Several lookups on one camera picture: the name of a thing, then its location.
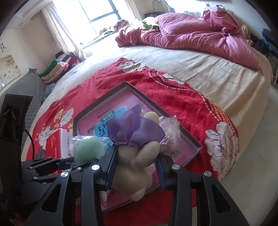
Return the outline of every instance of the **stuffed toy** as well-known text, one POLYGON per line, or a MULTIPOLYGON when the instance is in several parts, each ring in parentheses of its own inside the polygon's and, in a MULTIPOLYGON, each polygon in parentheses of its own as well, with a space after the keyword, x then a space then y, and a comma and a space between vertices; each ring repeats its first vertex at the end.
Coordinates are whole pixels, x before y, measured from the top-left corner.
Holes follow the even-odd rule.
POLYGON ((160 152, 160 142, 165 133, 159 126, 155 112, 145 112, 142 104, 136 105, 123 115, 106 122, 108 136, 118 147, 118 164, 113 188, 128 195, 131 200, 140 200, 152 186, 150 166, 160 152))

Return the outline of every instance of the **green ball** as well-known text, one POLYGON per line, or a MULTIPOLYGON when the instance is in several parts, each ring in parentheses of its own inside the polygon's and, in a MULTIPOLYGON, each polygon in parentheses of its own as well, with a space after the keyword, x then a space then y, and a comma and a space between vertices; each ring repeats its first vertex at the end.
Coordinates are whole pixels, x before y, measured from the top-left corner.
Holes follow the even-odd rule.
POLYGON ((99 142, 99 138, 92 136, 77 143, 74 159, 77 165, 83 165, 104 155, 105 148, 99 142))

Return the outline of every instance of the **pink quilt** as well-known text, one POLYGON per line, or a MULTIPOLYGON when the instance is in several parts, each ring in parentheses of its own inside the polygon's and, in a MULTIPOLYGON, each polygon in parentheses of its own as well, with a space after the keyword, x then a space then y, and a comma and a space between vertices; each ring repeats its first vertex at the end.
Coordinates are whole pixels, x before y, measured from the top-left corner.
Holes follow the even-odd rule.
POLYGON ((206 10, 201 20, 184 13, 166 13, 158 16, 156 23, 161 32, 131 26, 120 30, 116 37, 118 46, 146 44, 165 49, 193 49, 251 69, 260 68, 239 23, 224 9, 206 10))

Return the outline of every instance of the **painting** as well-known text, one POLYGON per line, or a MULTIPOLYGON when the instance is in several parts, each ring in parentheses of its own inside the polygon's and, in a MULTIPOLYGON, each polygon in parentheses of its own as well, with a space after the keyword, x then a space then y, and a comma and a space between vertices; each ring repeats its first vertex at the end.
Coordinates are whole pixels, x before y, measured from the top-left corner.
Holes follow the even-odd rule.
POLYGON ((0 89, 20 75, 21 71, 13 56, 8 52, 6 46, 0 43, 0 89))

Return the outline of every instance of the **gray quilted mat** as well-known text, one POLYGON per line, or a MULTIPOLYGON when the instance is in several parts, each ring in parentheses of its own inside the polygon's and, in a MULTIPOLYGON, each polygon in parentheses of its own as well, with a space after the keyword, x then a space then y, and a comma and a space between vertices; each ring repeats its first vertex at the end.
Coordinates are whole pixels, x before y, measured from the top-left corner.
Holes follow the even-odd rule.
MULTIPOLYGON (((0 96, 0 106, 2 107, 5 95, 7 93, 34 96, 25 118, 25 128, 29 131, 36 114, 41 107, 41 101, 43 99, 45 87, 46 84, 38 76, 37 70, 29 69, 29 72, 24 77, 19 79, 0 96)), ((23 133, 21 153, 27 137, 27 134, 23 133)))

